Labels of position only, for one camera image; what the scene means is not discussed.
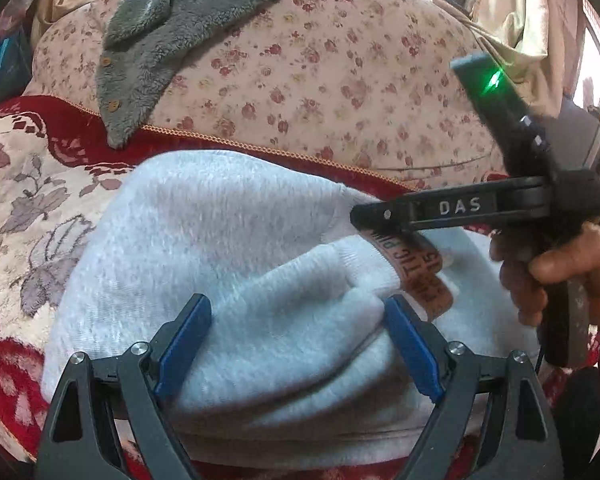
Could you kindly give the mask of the right hand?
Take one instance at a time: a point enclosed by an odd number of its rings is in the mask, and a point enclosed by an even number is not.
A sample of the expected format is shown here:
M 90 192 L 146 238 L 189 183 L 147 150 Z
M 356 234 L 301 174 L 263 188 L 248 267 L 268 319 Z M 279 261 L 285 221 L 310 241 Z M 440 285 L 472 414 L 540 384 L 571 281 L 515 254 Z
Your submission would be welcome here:
M 501 230 L 491 238 L 490 257 L 501 263 L 500 281 L 518 309 L 521 324 L 536 327 L 548 305 L 547 286 L 580 278 L 588 293 L 590 322 L 600 331 L 600 226 L 585 222 L 565 245 L 524 262 L 527 234 Z

